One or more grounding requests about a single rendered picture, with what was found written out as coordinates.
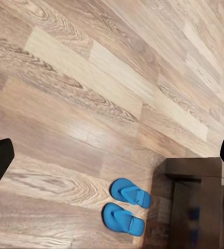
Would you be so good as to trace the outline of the sandal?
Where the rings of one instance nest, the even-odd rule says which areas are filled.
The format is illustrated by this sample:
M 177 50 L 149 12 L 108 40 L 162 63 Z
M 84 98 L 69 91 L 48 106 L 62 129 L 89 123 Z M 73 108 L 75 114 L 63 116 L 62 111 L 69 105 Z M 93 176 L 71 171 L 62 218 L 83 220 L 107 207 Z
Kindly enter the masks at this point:
M 102 217 L 106 227 L 112 231 L 125 232 L 137 237 L 141 237 L 144 233 L 145 222 L 115 203 L 104 206 Z
M 114 181 L 110 188 L 110 194 L 118 201 L 139 205 L 144 209 L 148 209 L 151 204 L 151 195 L 127 178 L 119 178 Z

